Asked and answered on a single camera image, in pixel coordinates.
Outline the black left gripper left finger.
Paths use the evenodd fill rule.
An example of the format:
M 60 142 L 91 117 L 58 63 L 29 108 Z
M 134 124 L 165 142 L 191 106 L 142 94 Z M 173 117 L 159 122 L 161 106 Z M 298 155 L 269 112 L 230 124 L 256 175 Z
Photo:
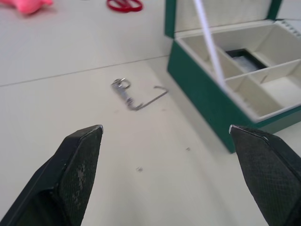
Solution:
M 68 135 L 30 178 L 2 226 L 80 226 L 95 181 L 103 126 Z

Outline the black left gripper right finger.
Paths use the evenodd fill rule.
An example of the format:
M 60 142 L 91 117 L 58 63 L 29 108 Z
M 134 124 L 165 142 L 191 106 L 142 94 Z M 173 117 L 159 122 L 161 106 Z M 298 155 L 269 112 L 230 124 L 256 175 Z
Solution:
M 301 224 L 301 158 L 280 137 L 231 125 L 246 185 L 270 226 Z

